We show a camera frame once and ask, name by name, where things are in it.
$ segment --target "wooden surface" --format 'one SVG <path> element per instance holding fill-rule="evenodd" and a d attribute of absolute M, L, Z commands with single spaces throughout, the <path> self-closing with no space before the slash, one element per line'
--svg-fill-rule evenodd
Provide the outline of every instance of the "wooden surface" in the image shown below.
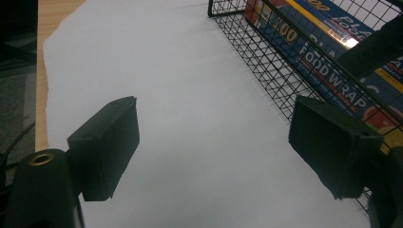
<path fill-rule="evenodd" d="M 48 78 L 44 63 L 44 41 L 55 31 L 60 22 L 74 12 L 84 0 L 39 0 L 38 8 L 38 48 L 37 48 L 37 83 L 36 83 L 36 129 L 35 150 L 48 148 L 47 134 L 47 98 Z"/>

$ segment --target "food wrap box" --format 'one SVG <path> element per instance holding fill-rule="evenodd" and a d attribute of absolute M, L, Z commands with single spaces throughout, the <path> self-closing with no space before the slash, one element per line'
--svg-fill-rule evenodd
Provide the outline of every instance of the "food wrap box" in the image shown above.
<path fill-rule="evenodd" d="M 374 32 L 328 0 L 270 2 L 335 59 Z M 357 85 L 333 68 L 329 60 L 306 40 L 299 38 L 298 32 L 290 28 L 262 0 L 247 1 L 245 18 L 324 98 L 385 135 L 388 146 L 403 145 L 403 126 L 386 111 L 378 111 L 376 102 L 362 96 Z M 378 68 L 360 82 L 403 117 L 403 57 Z M 389 153 L 385 145 L 382 150 Z"/>

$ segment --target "black wire basket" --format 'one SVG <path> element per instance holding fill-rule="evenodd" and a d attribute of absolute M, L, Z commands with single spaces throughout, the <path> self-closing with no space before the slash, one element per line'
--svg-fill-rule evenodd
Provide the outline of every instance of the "black wire basket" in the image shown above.
<path fill-rule="evenodd" d="M 387 100 L 382 99 L 379 93 L 386 94 L 389 92 L 388 89 L 378 91 L 379 93 L 373 92 L 362 83 L 362 79 L 354 77 L 324 50 L 320 43 L 310 38 L 308 27 L 294 23 L 290 15 L 284 14 L 268 0 L 261 0 L 266 8 L 265 12 L 257 10 L 258 1 L 210 0 L 208 15 L 214 18 L 288 121 L 292 119 L 298 95 L 313 97 L 337 106 L 384 135 L 385 142 L 382 146 L 384 153 L 389 153 L 394 146 L 403 145 L 402 110 L 393 107 L 395 103 L 403 103 L 401 93 L 388 94 Z M 384 0 L 332 0 L 332 2 L 373 30 L 380 29 L 401 15 L 398 7 Z M 271 33 L 262 33 L 261 29 L 252 23 L 252 16 L 264 17 Z M 288 48 L 282 48 L 281 45 L 291 38 L 299 41 Z M 302 55 L 298 53 L 300 44 L 304 44 L 304 48 L 311 50 L 311 53 L 314 52 L 317 58 L 326 64 L 326 74 L 319 75 L 315 66 L 306 65 L 304 58 L 307 57 L 308 51 Z M 330 86 L 329 77 L 335 72 L 342 77 L 341 83 Z M 346 87 L 355 92 L 353 98 L 346 98 Z M 366 106 L 370 107 L 365 113 L 357 110 L 359 101 L 365 101 Z M 385 124 L 388 127 L 380 127 L 378 124 Z M 357 199 L 365 210 L 370 195 L 371 193 L 366 190 L 363 197 Z"/>

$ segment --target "white paper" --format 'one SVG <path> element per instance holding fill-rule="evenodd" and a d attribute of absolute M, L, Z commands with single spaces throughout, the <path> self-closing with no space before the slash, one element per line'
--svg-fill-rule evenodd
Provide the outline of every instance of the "white paper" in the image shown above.
<path fill-rule="evenodd" d="M 369 227 L 289 145 L 207 0 L 86 1 L 44 52 L 50 147 L 138 98 L 140 145 L 113 199 L 82 201 L 86 227 Z"/>

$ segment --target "box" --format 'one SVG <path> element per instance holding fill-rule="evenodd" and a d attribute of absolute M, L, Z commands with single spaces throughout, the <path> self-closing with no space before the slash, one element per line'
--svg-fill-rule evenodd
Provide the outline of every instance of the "box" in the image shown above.
<path fill-rule="evenodd" d="M 337 59 L 374 31 L 328 0 L 272 0 L 294 25 L 303 29 L 323 51 Z M 385 143 L 403 145 L 403 128 L 361 89 L 335 69 L 320 50 L 315 49 L 285 23 L 262 0 L 248 0 L 245 18 L 268 39 L 289 63 L 324 98 L 351 116 L 386 135 Z M 378 68 L 360 82 L 397 115 L 403 117 L 403 57 Z"/>

